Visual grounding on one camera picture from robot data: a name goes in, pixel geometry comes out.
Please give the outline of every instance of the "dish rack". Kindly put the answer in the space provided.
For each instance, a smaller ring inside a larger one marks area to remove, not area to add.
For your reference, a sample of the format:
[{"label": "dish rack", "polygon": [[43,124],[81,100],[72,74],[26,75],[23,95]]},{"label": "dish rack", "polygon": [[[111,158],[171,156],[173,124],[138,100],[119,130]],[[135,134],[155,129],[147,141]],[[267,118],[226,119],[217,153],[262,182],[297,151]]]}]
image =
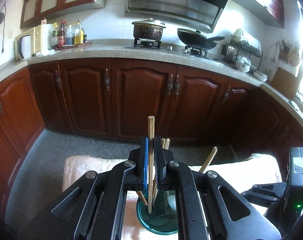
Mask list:
[{"label": "dish rack", "polygon": [[249,59],[251,55],[260,58],[258,70],[263,58],[263,52],[260,52],[258,49],[249,46],[248,42],[239,42],[231,40],[229,43],[223,45],[222,55],[224,55],[224,61],[227,63],[234,64],[236,63],[239,51],[246,52],[249,54]]}]

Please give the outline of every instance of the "white label sticker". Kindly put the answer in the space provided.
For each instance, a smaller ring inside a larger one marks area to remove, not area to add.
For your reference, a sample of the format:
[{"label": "white label sticker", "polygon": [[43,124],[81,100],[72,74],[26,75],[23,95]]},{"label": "white label sticker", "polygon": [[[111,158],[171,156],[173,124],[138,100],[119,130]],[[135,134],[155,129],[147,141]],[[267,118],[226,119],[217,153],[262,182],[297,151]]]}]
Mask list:
[{"label": "white label sticker", "polygon": [[303,173],[303,158],[293,157],[294,173]]}]

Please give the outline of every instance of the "black robotic device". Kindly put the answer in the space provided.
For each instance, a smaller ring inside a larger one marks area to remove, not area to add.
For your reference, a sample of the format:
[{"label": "black robotic device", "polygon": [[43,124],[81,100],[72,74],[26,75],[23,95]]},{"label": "black robotic device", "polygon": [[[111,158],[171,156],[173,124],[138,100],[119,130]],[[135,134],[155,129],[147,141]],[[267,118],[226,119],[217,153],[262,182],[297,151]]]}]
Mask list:
[{"label": "black robotic device", "polygon": [[[19,239],[121,239],[127,191],[146,189],[147,144],[142,137],[140,148],[111,171],[85,173],[23,227]],[[160,137],[154,156],[157,188],[176,191],[179,240],[303,239],[303,148],[290,150],[287,182],[242,194],[215,171],[202,174],[174,160]],[[269,207],[266,216],[249,202]]]}]

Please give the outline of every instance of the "gray carpet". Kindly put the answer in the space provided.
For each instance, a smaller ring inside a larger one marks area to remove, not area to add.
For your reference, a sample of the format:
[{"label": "gray carpet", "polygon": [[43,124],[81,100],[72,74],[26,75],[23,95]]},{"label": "gray carpet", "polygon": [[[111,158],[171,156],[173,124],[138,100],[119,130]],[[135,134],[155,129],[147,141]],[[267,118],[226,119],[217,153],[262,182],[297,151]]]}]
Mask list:
[{"label": "gray carpet", "polygon": [[[13,184],[5,222],[17,233],[34,215],[61,193],[65,159],[90,155],[105,159],[126,159],[133,142],[87,138],[45,130],[28,153]],[[213,146],[170,146],[175,159],[187,165],[202,165]],[[218,146],[212,164],[234,162],[228,146]]]}]

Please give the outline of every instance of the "power outlet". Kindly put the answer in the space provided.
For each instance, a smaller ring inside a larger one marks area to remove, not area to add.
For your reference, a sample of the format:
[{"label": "power outlet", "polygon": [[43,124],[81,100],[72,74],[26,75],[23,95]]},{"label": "power outlet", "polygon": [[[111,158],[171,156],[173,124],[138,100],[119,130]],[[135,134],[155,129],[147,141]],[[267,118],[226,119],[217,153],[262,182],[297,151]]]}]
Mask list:
[{"label": "power outlet", "polygon": [[13,37],[13,31],[8,32],[8,39],[11,39]]}]

